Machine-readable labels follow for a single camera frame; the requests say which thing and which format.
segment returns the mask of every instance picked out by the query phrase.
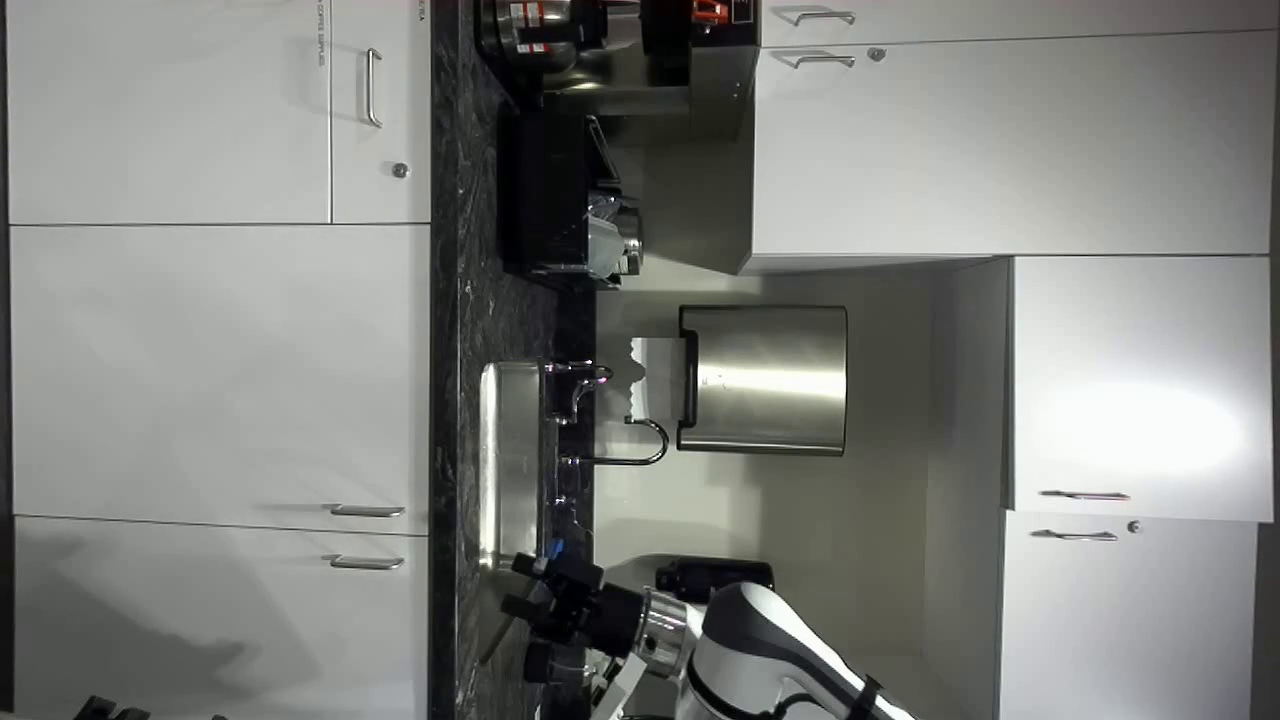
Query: white cabinet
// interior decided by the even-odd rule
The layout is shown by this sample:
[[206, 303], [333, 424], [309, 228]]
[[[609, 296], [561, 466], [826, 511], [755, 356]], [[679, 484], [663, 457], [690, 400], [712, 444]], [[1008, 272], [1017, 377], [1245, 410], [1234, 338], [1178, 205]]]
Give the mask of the white cabinet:
[[1263, 256], [1010, 261], [1017, 508], [1272, 516]]
[[20, 714], [424, 720], [428, 567], [403, 537], [20, 519]]
[[746, 267], [1263, 253], [1274, 35], [767, 48]]
[[428, 218], [424, 44], [414, 0], [8, 0], [13, 218]]
[[762, 0], [762, 44], [1043, 40], [1274, 26], [1274, 0]]
[[1248, 720], [1248, 524], [1008, 511], [1005, 720]]
[[424, 532], [418, 228], [20, 228], [15, 511]]

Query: drawer handle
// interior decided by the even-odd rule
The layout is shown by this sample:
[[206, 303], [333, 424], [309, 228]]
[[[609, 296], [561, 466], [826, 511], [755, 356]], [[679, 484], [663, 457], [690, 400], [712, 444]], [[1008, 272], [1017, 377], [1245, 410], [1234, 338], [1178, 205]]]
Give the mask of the drawer handle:
[[804, 65], [845, 65], [851, 67], [857, 58], [851, 57], [838, 57], [838, 53], [770, 53], [779, 65], [787, 67], [804, 67]]
[[357, 95], [358, 95], [358, 122], [367, 127], [384, 127], [384, 121], [374, 121], [374, 100], [371, 100], [371, 72], [374, 65], [384, 58], [384, 53], [367, 48], [358, 53], [358, 84], [357, 84]]
[[1116, 532], [1054, 532], [1054, 528], [1035, 528], [1035, 538], [1087, 538], [1087, 544], [1116, 544]]
[[403, 508], [399, 504], [323, 504], [328, 516], [362, 516], [362, 519], [391, 519]]
[[790, 22], [790, 26], [801, 26], [801, 22], [809, 22], [809, 18], [845, 18], [845, 22], [857, 22], [857, 13], [820, 8], [820, 3], [813, 3], [813, 8], [774, 8], [770, 17], [785, 18], [785, 22]]
[[1043, 486], [1039, 496], [1127, 504], [1127, 490], [1065, 490], [1065, 486]]
[[403, 555], [328, 555], [328, 567], [345, 567], [345, 571], [391, 571], [399, 564]]

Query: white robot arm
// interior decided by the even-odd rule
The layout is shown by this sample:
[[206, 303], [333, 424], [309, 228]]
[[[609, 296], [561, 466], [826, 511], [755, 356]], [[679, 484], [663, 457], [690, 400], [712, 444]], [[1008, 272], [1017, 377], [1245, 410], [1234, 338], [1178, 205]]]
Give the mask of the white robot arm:
[[512, 616], [545, 639], [622, 657], [593, 720], [622, 720], [645, 677], [674, 682], [674, 720], [913, 720], [762, 583], [724, 587], [701, 610], [663, 592], [598, 583], [598, 567], [526, 560], [522, 571], [548, 581], [552, 604], [512, 598]]

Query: kitchen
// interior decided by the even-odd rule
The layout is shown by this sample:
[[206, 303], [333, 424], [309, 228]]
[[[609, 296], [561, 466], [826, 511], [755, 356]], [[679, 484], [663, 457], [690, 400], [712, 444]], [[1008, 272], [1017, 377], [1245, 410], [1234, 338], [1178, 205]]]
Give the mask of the kitchen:
[[[8, 65], [32, 58], [8, 67], [2, 191], [26, 708], [556, 714], [575, 669], [526, 688], [522, 628], [490, 643], [512, 581], [474, 560], [481, 367], [614, 362], [685, 303], [838, 303], [845, 457], [561, 466], [548, 537], [630, 583], [648, 555], [767, 560], [915, 714], [1248, 714], [1238, 669], [1274, 714], [1274, 660], [1238, 660], [1274, 634], [1251, 616], [1272, 564], [1238, 592], [1272, 519], [1272, 3], [759, 13], [750, 127], [602, 122], [645, 211], [614, 292], [498, 265], [507, 100], [468, 3], [110, 3], [8, 3]], [[858, 100], [851, 72], [888, 76]], [[1155, 382], [1071, 395], [1103, 362]], [[621, 392], [593, 410], [561, 435], [575, 457], [648, 451]]]

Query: kitchen counter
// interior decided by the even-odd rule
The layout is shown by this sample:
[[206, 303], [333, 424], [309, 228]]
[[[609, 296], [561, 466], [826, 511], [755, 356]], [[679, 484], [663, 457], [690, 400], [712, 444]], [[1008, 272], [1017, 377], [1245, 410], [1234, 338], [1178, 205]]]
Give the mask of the kitchen counter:
[[[481, 367], [489, 361], [571, 361], [593, 350], [593, 282], [530, 282], [507, 274], [494, 241], [494, 116], [498, 84], [473, 48], [473, 3], [434, 3], [434, 388], [444, 388], [434, 424], [434, 538], [444, 544], [434, 587], [447, 607], [447, 665], [434, 665], [433, 711], [455, 720], [519, 720], [535, 703], [565, 695], [569, 682], [530, 688], [519, 680], [522, 628], [514, 623], [489, 657], [502, 628], [502, 576], [474, 564], [481, 500]], [[565, 435], [565, 451], [589, 447], [582, 431]], [[589, 552], [593, 473], [561, 475], [569, 504], [548, 516], [552, 537]]]

